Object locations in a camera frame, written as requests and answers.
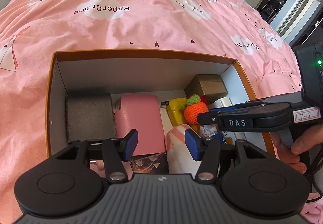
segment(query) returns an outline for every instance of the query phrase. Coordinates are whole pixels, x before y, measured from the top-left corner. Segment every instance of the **pink wallet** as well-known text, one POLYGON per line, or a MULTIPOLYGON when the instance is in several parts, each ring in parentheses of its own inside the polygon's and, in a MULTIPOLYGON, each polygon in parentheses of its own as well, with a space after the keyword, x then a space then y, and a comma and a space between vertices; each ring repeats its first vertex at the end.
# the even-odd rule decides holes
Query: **pink wallet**
POLYGON ((116 111, 114 118, 119 138, 123 138, 133 128, 138 130, 138 145, 134 156, 166 152, 157 96, 122 94, 120 109, 116 111))

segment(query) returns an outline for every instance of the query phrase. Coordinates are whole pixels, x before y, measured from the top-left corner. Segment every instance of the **black cable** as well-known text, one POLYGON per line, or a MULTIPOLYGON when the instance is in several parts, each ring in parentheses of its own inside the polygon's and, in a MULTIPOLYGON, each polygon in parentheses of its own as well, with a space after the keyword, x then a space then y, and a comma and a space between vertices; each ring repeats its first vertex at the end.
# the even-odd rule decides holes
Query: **black cable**
POLYGON ((320 194, 320 196, 315 199, 309 199, 306 201, 306 203, 316 202, 319 199, 322 199, 323 197, 323 192, 316 184, 316 181, 314 178, 315 174, 323 167, 322 159, 323 159, 323 146, 321 145, 321 149, 319 153, 316 155, 315 159, 313 160, 313 163, 311 164, 309 174, 306 176, 310 184, 313 185, 314 189, 320 194))

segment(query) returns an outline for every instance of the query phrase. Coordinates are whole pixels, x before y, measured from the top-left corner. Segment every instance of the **bed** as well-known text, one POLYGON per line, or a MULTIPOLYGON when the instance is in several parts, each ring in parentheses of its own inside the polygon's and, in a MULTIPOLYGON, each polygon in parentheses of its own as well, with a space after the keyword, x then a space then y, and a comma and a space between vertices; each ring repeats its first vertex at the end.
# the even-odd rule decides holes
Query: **bed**
POLYGON ((0 12, 0 223, 21 215, 15 180, 46 158, 53 52, 102 48, 234 58, 258 98, 301 88, 291 48, 244 0, 12 0, 0 12))

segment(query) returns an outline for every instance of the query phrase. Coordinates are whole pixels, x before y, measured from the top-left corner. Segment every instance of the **finger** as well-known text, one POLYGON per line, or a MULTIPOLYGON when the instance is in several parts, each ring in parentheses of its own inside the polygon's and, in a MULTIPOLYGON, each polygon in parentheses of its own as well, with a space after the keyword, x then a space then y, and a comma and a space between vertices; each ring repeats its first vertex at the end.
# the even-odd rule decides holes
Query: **finger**
POLYGON ((286 164, 297 164, 300 160, 299 155, 293 154, 282 143, 277 147, 279 159, 286 164))
POLYGON ((278 147, 280 145, 280 137, 277 133, 270 133, 271 140, 273 141, 273 144, 275 147, 278 147))
POLYGON ((305 174, 305 172, 307 170, 306 165, 304 163, 302 163, 302 162, 299 162, 297 164, 288 163, 287 165, 292 167, 293 169, 297 170, 301 174, 305 174))
POLYGON ((307 129, 292 145, 292 153, 299 155, 323 142, 323 124, 317 124, 307 129))

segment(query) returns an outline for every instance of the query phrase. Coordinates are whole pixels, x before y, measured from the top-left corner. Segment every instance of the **black device housing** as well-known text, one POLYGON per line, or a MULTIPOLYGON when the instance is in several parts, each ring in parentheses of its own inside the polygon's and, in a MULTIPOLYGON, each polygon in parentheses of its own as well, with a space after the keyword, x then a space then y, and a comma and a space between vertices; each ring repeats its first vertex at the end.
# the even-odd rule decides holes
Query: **black device housing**
POLYGON ((294 48, 302 77, 302 99, 323 109, 323 43, 311 42, 294 48))
POLYGON ((16 224, 307 223, 298 214, 309 195, 306 179, 247 141, 234 146, 203 140, 195 179, 190 174, 100 178, 89 169, 89 159, 102 158, 110 176, 125 172, 124 156, 117 152, 119 140, 96 146, 73 143, 24 173, 15 195, 25 215, 16 224), (235 167, 224 170, 231 161, 235 167), (223 169, 217 174, 219 164, 223 169))

